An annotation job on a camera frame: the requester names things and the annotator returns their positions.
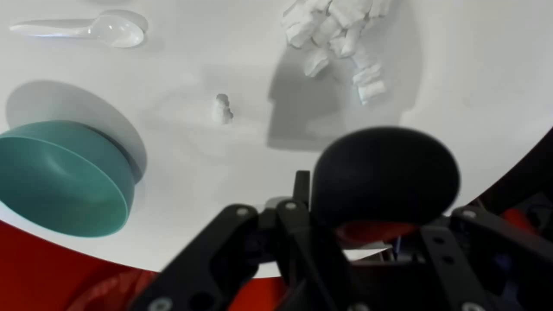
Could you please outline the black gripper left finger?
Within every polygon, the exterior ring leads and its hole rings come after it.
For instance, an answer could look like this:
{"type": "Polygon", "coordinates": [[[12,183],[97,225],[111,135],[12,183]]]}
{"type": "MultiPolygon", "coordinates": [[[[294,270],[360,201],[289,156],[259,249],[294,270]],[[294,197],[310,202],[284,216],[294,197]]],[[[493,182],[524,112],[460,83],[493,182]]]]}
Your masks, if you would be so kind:
{"type": "Polygon", "coordinates": [[[258,213],[225,208],[132,303],[130,311],[227,311],[263,263],[287,294],[278,311],[348,311],[349,263],[330,228],[299,201],[258,213]]]}

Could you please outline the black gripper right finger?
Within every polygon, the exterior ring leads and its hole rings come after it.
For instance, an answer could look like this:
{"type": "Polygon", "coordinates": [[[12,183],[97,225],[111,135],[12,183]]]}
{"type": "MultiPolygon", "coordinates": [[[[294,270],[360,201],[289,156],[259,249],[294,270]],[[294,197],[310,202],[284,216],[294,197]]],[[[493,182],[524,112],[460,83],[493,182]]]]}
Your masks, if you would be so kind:
{"type": "Polygon", "coordinates": [[[420,228],[441,311],[553,311],[553,244],[481,208],[420,228]]]}

